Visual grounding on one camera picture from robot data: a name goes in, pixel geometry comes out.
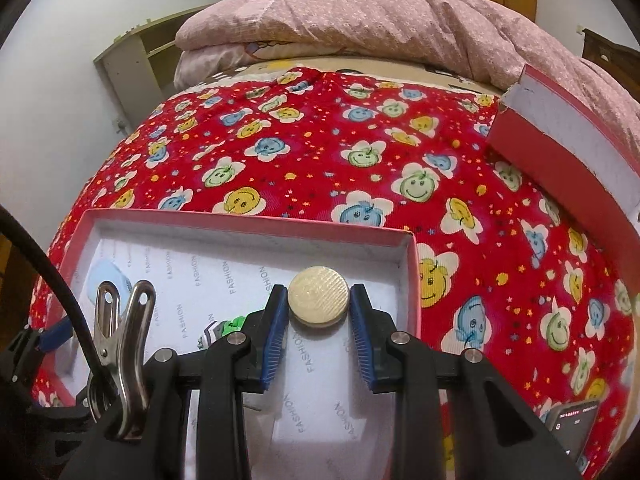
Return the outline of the green toy keychain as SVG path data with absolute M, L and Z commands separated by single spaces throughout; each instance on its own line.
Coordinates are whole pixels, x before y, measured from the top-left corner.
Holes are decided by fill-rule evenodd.
M 227 337 L 229 334 L 242 330 L 245 316 L 240 315 L 231 320 L 213 320 L 198 337 L 198 350 L 208 349 L 217 340 Z

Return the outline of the light blue oval case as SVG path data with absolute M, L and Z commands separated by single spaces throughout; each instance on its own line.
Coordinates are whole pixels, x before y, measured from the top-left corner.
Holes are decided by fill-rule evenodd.
M 120 298 L 120 312 L 124 313 L 132 292 L 130 279 L 111 261 L 102 259 L 93 263 L 86 285 L 87 297 L 92 304 L 96 303 L 98 288 L 103 282 L 110 282 L 115 286 Z

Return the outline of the round wooden disc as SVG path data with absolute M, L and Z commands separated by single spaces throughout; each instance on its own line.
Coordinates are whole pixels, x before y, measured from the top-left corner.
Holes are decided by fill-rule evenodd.
M 348 303 L 347 282 L 327 266 L 311 266 L 300 271 L 288 286 L 292 315 L 311 328 L 328 328 L 340 322 Z

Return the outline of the white usb charger plug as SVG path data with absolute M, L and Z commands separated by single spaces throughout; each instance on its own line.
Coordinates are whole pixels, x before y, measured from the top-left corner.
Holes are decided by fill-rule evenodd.
M 284 402 L 284 393 L 268 390 L 264 393 L 244 393 L 243 406 L 257 415 L 280 418 Z

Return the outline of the metal spring clamp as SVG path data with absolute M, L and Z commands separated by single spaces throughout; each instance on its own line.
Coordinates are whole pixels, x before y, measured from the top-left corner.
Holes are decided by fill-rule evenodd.
M 148 338 L 156 293 L 147 280 L 132 286 L 125 309 L 120 307 L 116 286 L 104 281 L 96 291 L 93 342 L 103 369 L 110 376 L 106 387 L 90 376 L 87 384 L 89 410 L 95 420 L 120 403 L 122 416 L 114 431 L 117 440 L 141 437 L 149 395 L 143 377 L 145 341 Z

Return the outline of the red shallow box tray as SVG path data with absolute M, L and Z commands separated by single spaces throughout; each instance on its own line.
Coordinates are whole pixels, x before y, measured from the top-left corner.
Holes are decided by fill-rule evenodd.
M 121 295 L 149 281 L 156 305 L 145 350 L 207 348 L 265 307 L 274 286 L 326 266 L 361 284 L 396 326 L 418 325 L 416 240 L 404 231 L 320 221 L 152 210 L 85 212 L 61 271 L 86 318 L 100 282 Z M 347 318 L 291 321 L 269 390 L 244 399 L 256 479 L 383 479 L 395 401 L 362 380 Z

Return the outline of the red smiley-flower blanket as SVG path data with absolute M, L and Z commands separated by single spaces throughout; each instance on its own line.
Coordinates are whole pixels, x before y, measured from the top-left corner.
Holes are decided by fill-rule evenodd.
M 363 223 L 418 243 L 421 330 L 479 348 L 540 415 L 597 399 L 594 479 L 620 434 L 634 321 L 611 258 L 498 159 L 489 94 L 294 68 L 199 84 L 160 103 L 87 182 L 49 248 L 91 208 Z

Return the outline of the black smartphone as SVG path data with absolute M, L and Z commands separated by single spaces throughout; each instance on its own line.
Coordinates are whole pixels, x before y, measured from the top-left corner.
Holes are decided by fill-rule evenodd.
M 549 411 L 544 421 L 565 454 L 574 462 L 586 446 L 599 406 L 597 399 L 557 405 Z

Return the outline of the red box lid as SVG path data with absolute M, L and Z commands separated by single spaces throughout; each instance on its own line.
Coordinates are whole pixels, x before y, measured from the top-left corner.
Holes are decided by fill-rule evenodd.
M 532 66 L 500 98 L 488 144 L 536 181 L 639 292 L 639 163 L 588 107 Z

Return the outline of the beige open shelf unit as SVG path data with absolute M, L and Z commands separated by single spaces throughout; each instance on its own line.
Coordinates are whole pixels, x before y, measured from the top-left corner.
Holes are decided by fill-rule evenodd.
M 176 92 L 174 76 L 181 50 L 175 36 L 186 20 L 205 8 L 147 20 L 118 36 L 93 60 L 130 127 L 137 127 Z

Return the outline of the pink folded quilt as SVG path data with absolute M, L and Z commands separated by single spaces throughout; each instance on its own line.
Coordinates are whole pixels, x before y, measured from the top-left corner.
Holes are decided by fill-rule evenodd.
M 506 90 L 532 66 L 589 107 L 633 155 L 639 104 L 611 75 L 534 22 L 490 0 L 220 0 L 179 28 L 174 85 L 189 88 L 242 63 L 250 44 L 354 52 L 440 67 Z

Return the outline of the dark wooden headboard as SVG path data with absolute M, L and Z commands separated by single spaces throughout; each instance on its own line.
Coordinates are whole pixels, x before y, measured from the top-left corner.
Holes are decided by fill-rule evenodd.
M 582 57 L 597 64 L 630 90 L 639 85 L 639 51 L 584 29 Z

